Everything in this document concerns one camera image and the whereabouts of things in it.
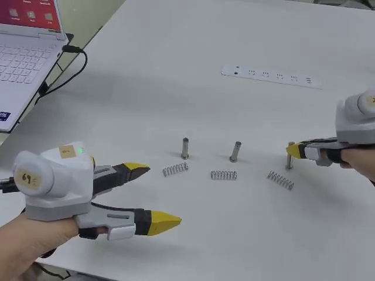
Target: laptop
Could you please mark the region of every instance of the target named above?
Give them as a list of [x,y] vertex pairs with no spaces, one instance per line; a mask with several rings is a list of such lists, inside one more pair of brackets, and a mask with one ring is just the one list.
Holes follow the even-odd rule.
[[56,0],[0,0],[0,132],[13,130],[67,42]]

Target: blue label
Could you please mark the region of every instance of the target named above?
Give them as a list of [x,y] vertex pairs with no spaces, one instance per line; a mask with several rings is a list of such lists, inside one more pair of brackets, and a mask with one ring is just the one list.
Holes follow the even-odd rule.
[[8,120],[9,116],[11,114],[9,112],[0,112],[0,121],[6,121]]

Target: laptop keyboard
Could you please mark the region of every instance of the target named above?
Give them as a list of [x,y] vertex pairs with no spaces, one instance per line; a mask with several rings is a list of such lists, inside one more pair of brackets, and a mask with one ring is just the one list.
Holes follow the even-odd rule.
[[54,48],[56,45],[16,47],[0,43],[0,83],[32,83]]

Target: screen icon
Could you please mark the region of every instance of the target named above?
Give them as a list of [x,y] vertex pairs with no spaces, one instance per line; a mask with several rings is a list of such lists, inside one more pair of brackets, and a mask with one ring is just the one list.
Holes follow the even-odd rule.
[[46,20],[53,20],[53,17],[52,17],[51,13],[46,13],[45,18],[46,18]]
[[29,17],[29,19],[34,19],[35,18],[34,12],[33,11],[29,11],[28,12],[28,17]]
[[16,9],[9,9],[9,14],[11,16],[18,16],[17,10]]

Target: sticker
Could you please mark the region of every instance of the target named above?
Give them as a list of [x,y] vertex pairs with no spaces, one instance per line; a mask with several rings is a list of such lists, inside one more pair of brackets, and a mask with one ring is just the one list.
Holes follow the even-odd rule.
[[38,190],[42,178],[40,175],[31,173],[25,169],[18,169],[14,181],[21,186],[25,186],[32,190]]
[[9,112],[0,112],[0,121],[6,121],[8,120],[9,116],[11,114]]
[[59,147],[60,156],[62,159],[76,157],[76,151],[73,145],[64,145]]
[[367,106],[375,107],[375,97],[372,97],[372,96],[367,97]]

